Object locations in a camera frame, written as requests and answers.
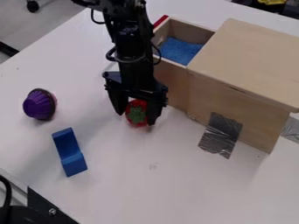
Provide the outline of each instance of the red object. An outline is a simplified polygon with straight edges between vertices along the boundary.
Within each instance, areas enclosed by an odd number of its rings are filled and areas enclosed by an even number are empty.
[[[126,107],[126,117],[129,123],[135,127],[144,127],[148,125],[146,110],[148,103],[142,100],[133,100]]]
[[[162,17],[160,17],[154,24],[154,28],[157,28],[162,22],[164,22],[164,20],[166,18],[168,18],[169,16],[167,15],[163,15]]]

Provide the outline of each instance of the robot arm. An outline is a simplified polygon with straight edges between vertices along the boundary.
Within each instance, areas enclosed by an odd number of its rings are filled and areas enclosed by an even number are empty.
[[[115,46],[106,58],[118,62],[120,72],[105,72],[106,90],[115,112],[122,115],[129,97],[147,102],[148,125],[153,125],[167,105],[168,88],[154,77],[151,39],[154,37],[146,2],[143,0],[73,0],[75,3],[101,11],[108,33]]]

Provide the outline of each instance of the purple ball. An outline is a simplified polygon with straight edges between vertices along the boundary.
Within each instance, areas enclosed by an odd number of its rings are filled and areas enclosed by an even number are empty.
[[[56,110],[56,101],[51,93],[42,89],[33,89],[24,100],[23,110],[38,120],[50,120]]]

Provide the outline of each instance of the blue block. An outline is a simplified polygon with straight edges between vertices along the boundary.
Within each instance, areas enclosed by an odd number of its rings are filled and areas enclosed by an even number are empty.
[[[80,151],[73,129],[63,129],[53,133],[52,138],[59,153],[61,164],[67,177],[87,170],[87,163]]]
[[[160,47],[162,57],[187,66],[204,45],[184,42],[176,38],[167,38]]]

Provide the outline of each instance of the wooden panel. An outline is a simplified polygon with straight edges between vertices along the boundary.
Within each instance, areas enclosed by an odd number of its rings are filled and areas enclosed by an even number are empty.
[[[188,103],[188,73],[186,67],[163,59],[159,66],[155,67],[155,77],[168,87],[169,105],[186,112]]]
[[[166,18],[155,30],[155,37],[151,40],[155,46],[160,46],[170,33],[170,18]]]
[[[256,101],[204,76],[190,76],[188,114],[206,125],[212,112],[243,124],[240,141],[270,153],[289,117],[282,108]]]
[[[229,19],[188,68],[297,113],[298,55],[299,38]]]
[[[205,44],[215,33],[203,26],[189,24],[177,19],[170,20],[170,36],[193,44]]]

